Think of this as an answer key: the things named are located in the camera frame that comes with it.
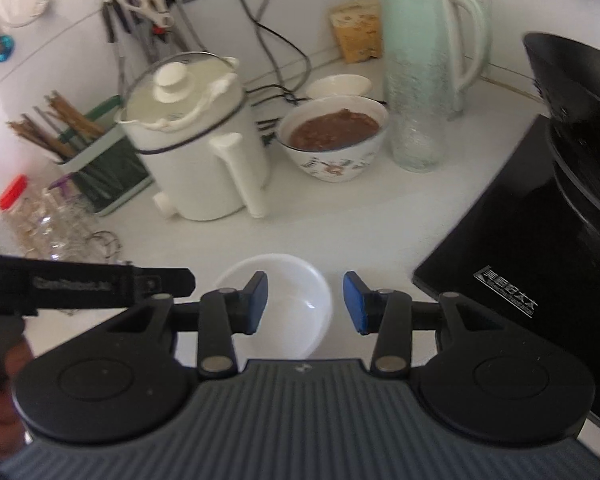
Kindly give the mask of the person left hand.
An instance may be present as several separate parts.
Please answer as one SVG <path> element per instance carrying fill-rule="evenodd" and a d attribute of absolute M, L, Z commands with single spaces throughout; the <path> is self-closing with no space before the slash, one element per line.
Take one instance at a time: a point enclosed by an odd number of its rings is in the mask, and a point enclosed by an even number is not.
<path fill-rule="evenodd" d="M 33 360 L 30 344 L 25 336 L 10 348 L 5 356 L 5 373 L 15 379 L 20 370 Z M 10 382 L 0 388 L 0 462 L 19 452 L 26 445 L 26 430 L 12 400 Z"/>

